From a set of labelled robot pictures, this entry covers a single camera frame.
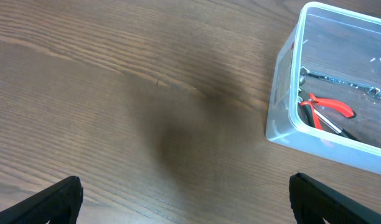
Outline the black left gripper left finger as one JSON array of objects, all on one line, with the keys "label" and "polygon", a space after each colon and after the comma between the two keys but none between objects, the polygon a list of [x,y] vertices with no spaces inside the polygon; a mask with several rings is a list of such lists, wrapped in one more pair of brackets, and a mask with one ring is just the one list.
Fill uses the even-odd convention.
[{"label": "black left gripper left finger", "polygon": [[80,178],[69,176],[0,212],[0,224],[76,224],[83,202]]}]

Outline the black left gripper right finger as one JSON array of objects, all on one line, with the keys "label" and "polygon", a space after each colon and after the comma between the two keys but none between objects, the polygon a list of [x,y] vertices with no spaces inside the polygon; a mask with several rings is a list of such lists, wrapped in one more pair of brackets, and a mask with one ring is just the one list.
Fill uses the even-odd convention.
[{"label": "black left gripper right finger", "polygon": [[289,178],[289,200],[297,224],[381,223],[380,213],[304,173]]}]

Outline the silver wrench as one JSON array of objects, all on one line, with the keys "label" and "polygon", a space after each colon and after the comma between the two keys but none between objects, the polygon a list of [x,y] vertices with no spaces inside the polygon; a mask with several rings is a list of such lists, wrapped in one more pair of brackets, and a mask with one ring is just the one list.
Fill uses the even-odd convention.
[{"label": "silver wrench", "polygon": [[310,77],[310,78],[318,79],[320,81],[325,81],[325,82],[333,83],[333,84],[336,84],[336,85],[348,86],[348,87],[351,87],[351,88],[363,91],[367,95],[372,96],[373,98],[375,98],[376,100],[381,100],[381,89],[379,89],[379,88],[377,88],[375,86],[372,86],[372,85],[352,82],[352,81],[349,81],[349,80],[346,80],[346,79],[341,79],[341,78],[337,78],[337,77],[334,77],[334,76],[326,75],[326,74],[323,74],[323,73],[310,71],[309,69],[307,69],[304,66],[302,66],[300,68],[300,75],[301,75],[301,78],[299,79],[299,84],[300,85],[303,85],[305,83],[306,77]]}]

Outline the clear plastic container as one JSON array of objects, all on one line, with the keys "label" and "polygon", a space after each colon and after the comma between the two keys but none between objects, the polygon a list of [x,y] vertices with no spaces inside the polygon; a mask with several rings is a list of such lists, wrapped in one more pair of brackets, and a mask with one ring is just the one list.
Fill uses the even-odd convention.
[{"label": "clear plastic container", "polygon": [[309,2],[279,52],[266,122],[275,143],[381,175],[381,100],[300,68],[381,89],[381,19]]}]

